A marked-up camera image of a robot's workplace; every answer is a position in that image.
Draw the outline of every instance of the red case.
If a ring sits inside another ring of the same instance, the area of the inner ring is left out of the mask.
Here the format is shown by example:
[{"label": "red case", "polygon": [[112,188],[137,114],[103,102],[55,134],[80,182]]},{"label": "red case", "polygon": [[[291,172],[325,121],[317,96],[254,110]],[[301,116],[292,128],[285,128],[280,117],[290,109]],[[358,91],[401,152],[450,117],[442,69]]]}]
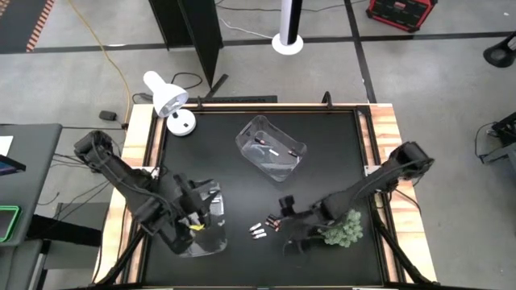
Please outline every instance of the red case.
[{"label": "red case", "polygon": [[369,18],[408,32],[418,31],[437,0],[371,0]]}]

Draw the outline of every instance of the lamp base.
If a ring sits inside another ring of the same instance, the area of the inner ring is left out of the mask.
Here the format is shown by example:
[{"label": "lamp base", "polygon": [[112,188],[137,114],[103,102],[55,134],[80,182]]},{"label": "lamp base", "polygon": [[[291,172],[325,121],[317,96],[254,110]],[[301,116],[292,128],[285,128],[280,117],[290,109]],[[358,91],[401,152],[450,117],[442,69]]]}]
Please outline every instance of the lamp base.
[{"label": "lamp base", "polygon": [[197,122],[194,113],[179,109],[167,119],[167,128],[176,136],[186,136],[195,129]]},{"label": "lamp base", "polygon": [[283,45],[280,41],[280,34],[276,34],[273,38],[273,48],[284,56],[292,56],[303,49],[303,39],[298,35],[295,43]]}]

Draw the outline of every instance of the wooden frame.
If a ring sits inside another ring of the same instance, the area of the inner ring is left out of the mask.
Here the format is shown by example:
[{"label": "wooden frame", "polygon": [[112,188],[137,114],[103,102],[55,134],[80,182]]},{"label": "wooden frame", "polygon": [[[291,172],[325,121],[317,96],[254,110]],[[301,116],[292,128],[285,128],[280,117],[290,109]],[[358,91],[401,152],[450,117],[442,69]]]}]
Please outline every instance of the wooden frame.
[{"label": "wooden frame", "polygon": [[[186,108],[194,108],[197,105],[185,105]],[[206,108],[216,107],[324,107],[326,104],[206,104]],[[368,106],[371,112],[372,126],[375,132],[377,141],[378,153],[381,162],[385,162],[392,150],[402,144],[402,139],[397,128],[396,117],[394,110],[390,104],[334,104],[334,106]],[[127,130],[126,142],[124,143],[122,159],[134,167],[141,167],[144,165],[145,152],[147,150],[148,137],[151,134],[152,123],[152,105],[135,105],[131,113],[131,121]],[[163,129],[163,119],[158,119],[154,140],[152,140],[152,149],[148,158],[148,166],[156,166],[158,158],[158,150],[161,139],[161,131]],[[366,149],[366,156],[368,164],[374,164],[373,145],[369,138],[370,133],[366,123],[366,117],[360,116],[360,127],[364,138],[364,146]],[[398,187],[401,191],[416,200],[415,192],[412,183],[409,181],[402,181]],[[381,205],[381,200],[377,198],[377,204]],[[418,209],[410,201],[403,196],[394,194],[390,202],[394,227],[396,229],[397,240],[400,247],[404,250],[412,263],[419,269],[419,271],[429,280],[436,280],[435,270],[431,260],[430,250],[427,244],[427,238],[422,226],[422,220],[419,216]],[[125,200],[123,196],[115,189],[111,197],[110,209],[107,214],[106,227],[103,232],[102,244],[102,263],[98,271],[97,281],[101,280],[111,267],[116,262],[120,253],[127,246],[127,240],[131,230],[131,214],[126,211],[123,216],[125,208]],[[141,243],[133,254],[131,260],[130,272],[128,276],[128,283],[136,281],[139,258],[141,256]],[[384,241],[384,251],[386,262],[389,271],[389,279],[397,281],[396,267],[391,250]]]}]

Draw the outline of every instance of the concrete floor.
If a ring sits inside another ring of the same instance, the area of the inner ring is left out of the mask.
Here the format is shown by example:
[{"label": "concrete floor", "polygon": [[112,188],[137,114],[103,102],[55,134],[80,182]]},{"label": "concrete floor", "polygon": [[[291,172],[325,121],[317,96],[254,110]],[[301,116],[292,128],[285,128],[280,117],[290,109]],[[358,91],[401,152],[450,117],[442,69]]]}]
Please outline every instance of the concrete floor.
[{"label": "concrete floor", "polygon": [[[75,0],[104,44],[162,42],[150,6],[137,0]],[[305,1],[317,9],[340,0]],[[278,8],[279,0],[226,0],[230,7]],[[404,35],[367,19],[367,2],[354,4],[360,35]],[[232,26],[273,36],[277,12],[218,10]],[[439,2],[419,34],[510,31],[516,28],[516,2],[448,0]],[[254,39],[221,24],[224,39]],[[344,7],[303,12],[303,36],[352,35]],[[514,289],[516,284],[515,172],[505,161],[482,165],[473,152],[480,125],[500,120],[516,109],[516,65],[499,69],[482,52],[500,41],[489,39],[410,40],[363,43],[378,102],[394,104],[404,140],[421,144],[435,165],[421,180],[417,196],[439,281],[463,287]],[[95,45],[65,0],[56,0],[37,47]],[[147,91],[143,74],[152,69],[164,77],[202,74],[193,49],[111,52],[133,93]],[[98,119],[99,110],[123,116],[126,99],[116,71],[100,52],[41,53],[0,56],[0,123],[60,122],[68,126],[117,126]],[[230,78],[216,96],[277,94],[279,102],[320,102],[329,90],[335,102],[367,102],[353,43],[306,44],[291,57],[270,46],[226,47],[215,78]],[[195,80],[184,77],[179,85]],[[206,84],[190,90],[204,96]],[[69,154],[87,130],[65,130],[58,152]],[[123,133],[109,131],[118,142]],[[496,142],[480,138],[488,151]],[[41,202],[60,195],[37,213],[52,215],[57,202],[70,202],[102,180],[76,168],[55,167]],[[93,202],[108,202],[105,190]],[[87,283],[90,268],[54,271],[47,289]]]}]

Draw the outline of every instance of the green leaves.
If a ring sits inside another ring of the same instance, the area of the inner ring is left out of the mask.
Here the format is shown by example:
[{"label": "green leaves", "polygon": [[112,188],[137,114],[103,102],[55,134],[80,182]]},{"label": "green leaves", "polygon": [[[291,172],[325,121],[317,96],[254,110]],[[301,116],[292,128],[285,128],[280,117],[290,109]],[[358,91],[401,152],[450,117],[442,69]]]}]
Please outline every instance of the green leaves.
[{"label": "green leaves", "polygon": [[351,209],[347,214],[345,222],[341,222],[329,230],[319,230],[324,237],[324,242],[328,245],[339,245],[341,247],[350,247],[354,242],[358,242],[359,238],[364,237],[360,218],[362,214]]}]

